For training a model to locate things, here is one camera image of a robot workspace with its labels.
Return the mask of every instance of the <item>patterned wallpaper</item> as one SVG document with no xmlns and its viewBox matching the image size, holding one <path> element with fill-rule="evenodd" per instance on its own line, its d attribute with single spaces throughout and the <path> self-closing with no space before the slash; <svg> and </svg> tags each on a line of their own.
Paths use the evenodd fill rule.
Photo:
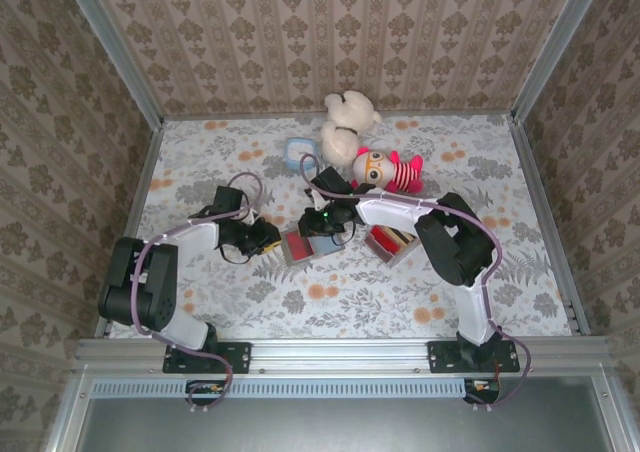
<svg viewBox="0 0 640 452">
<path fill-rule="evenodd" d="M 74 0 L 0 0 L 0 450 L 38 450 L 150 131 Z"/>
<path fill-rule="evenodd" d="M 640 0 L 594 1 L 525 126 L 591 326 L 640 410 Z"/>
<path fill-rule="evenodd" d="M 102 0 L 164 115 L 508 109 L 566 0 Z"/>
</svg>

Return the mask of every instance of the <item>floral mat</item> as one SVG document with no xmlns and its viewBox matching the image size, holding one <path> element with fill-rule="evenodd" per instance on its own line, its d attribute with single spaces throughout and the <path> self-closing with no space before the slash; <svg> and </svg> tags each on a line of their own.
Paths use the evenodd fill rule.
<svg viewBox="0 0 640 452">
<path fill-rule="evenodd" d="M 287 139 L 318 140 L 321 118 L 180 121 L 164 126 L 160 157 L 139 237 L 150 238 L 211 203 L 216 186 L 249 170 L 266 187 L 262 215 L 280 230 L 295 226 L 305 184 L 286 168 Z M 363 145 L 425 160 L 423 197 L 460 194 L 502 242 L 503 265 L 490 281 L 494 316 L 519 336 L 569 335 L 551 264 L 504 116 L 386 118 Z M 351 178 L 350 171 L 345 176 Z M 250 179 L 239 185 L 250 197 Z M 226 338 L 409 338 L 453 336 L 453 287 L 424 250 L 387 269 L 363 244 L 366 230 L 340 253 L 289 267 L 280 247 L 246 265 L 218 251 L 182 271 L 178 304 Z M 132 337 L 114 324 L 111 337 Z"/>
</svg>

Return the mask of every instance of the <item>small blue container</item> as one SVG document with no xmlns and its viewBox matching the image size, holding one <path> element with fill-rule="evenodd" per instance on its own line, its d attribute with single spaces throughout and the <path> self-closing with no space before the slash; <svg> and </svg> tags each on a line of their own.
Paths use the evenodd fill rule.
<svg viewBox="0 0 640 452">
<path fill-rule="evenodd" d="M 318 156 L 316 143 L 313 140 L 303 139 L 302 137 L 287 140 L 284 146 L 284 162 L 289 169 L 299 171 L 300 159 L 304 154 Z M 304 161 L 304 170 L 309 170 L 313 167 L 313 160 L 307 159 Z"/>
</svg>

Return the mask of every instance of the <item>red striped stuffed toy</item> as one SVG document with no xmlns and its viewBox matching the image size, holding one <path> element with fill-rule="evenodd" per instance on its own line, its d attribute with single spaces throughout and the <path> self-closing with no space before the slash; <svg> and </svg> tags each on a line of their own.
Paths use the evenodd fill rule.
<svg viewBox="0 0 640 452">
<path fill-rule="evenodd" d="M 389 192 L 404 191 L 417 194 L 422 190 L 422 163 L 422 157 L 419 155 L 409 162 L 401 162 L 395 150 L 387 159 L 382 152 L 361 147 L 353 163 L 353 174 L 356 177 L 354 182 L 373 184 Z"/>
</svg>

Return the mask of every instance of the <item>white teddy bear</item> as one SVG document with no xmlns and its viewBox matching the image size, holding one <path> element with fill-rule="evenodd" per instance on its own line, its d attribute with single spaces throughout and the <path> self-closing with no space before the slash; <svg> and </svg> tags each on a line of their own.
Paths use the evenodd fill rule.
<svg viewBox="0 0 640 452">
<path fill-rule="evenodd" d="M 371 130 L 382 117 L 360 92 L 329 94 L 324 99 L 327 121 L 322 125 L 322 155 L 335 167 L 350 167 L 358 156 L 358 135 Z"/>
</svg>

